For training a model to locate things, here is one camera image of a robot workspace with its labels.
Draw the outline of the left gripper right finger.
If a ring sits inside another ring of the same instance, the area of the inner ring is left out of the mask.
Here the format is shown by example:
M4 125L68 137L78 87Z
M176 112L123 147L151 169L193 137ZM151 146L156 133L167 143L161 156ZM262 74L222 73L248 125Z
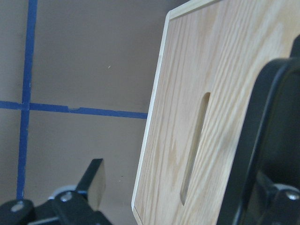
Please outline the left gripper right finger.
M300 223L300 190L274 183L259 172L255 183L255 222L257 225L298 225Z

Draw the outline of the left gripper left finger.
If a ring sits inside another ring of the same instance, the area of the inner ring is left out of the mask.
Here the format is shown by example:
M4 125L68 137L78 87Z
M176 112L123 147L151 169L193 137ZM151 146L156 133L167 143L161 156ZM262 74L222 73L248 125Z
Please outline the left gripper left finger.
M87 200L94 211L99 210L105 192L105 166L102 158L91 161L76 187L76 192Z

